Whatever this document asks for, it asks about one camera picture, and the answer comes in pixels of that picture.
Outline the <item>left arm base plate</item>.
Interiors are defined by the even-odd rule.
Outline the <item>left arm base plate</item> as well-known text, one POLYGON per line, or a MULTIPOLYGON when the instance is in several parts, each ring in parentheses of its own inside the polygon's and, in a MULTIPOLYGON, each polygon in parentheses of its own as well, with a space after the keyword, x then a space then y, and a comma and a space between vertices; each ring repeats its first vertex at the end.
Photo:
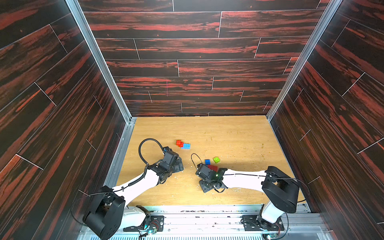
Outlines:
POLYGON ((148 234, 155 234, 162 232, 164 229, 164 216, 147 216, 144 221, 138 227, 127 227, 123 229, 123 232, 145 232, 148 234))

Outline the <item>light blue long lego brick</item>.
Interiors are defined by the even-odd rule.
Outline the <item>light blue long lego brick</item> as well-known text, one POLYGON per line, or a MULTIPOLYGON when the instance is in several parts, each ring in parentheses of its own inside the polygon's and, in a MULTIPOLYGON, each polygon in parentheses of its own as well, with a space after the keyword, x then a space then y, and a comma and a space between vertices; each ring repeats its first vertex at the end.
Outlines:
POLYGON ((190 150, 191 144, 183 143, 183 146, 181 147, 181 149, 190 150))

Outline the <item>small red lego brick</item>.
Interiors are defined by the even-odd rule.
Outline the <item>small red lego brick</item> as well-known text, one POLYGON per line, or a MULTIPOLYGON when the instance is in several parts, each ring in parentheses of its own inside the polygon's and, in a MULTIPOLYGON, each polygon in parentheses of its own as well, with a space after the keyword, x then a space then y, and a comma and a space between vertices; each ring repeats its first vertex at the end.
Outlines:
POLYGON ((184 142, 182 142, 181 140, 177 140, 176 145, 182 148, 184 146, 184 142))

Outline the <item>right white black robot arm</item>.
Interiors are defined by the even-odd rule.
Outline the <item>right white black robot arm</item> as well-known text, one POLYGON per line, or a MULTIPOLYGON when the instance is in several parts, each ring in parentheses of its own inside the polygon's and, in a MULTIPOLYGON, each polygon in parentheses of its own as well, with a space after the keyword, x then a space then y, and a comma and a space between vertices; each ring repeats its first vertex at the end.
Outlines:
POLYGON ((242 172, 212 165, 198 164, 196 175, 204 193, 215 190, 241 188, 264 193, 269 202, 262 207, 258 217, 259 225, 276 224, 284 213, 293 214, 297 210, 299 184, 276 167, 269 166, 265 171, 242 172))

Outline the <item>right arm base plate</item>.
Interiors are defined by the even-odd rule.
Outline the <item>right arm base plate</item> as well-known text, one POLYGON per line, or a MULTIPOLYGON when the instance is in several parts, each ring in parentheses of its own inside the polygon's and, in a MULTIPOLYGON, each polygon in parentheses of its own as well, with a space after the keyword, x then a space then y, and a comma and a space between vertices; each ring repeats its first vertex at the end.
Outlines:
POLYGON ((250 231, 272 231, 281 232, 285 230, 281 217, 275 223, 270 223, 258 215, 241 216, 241 224, 243 224, 246 232, 250 231))

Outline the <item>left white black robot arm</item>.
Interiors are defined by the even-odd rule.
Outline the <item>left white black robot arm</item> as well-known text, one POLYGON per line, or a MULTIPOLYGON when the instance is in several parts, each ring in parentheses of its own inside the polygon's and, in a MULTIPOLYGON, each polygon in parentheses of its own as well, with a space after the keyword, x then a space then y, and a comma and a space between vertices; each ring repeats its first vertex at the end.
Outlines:
POLYGON ((153 219, 144 207, 129 208, 128 204, 183 169, 181 157, 164 148, 164 158, 146 166, 142 175, 113 188, 103 186, 97 194, 92 194, 83 223, 102 240, 110 239, 118 231, 137 231, 141 237, 156 233, 159 220, 153 219))

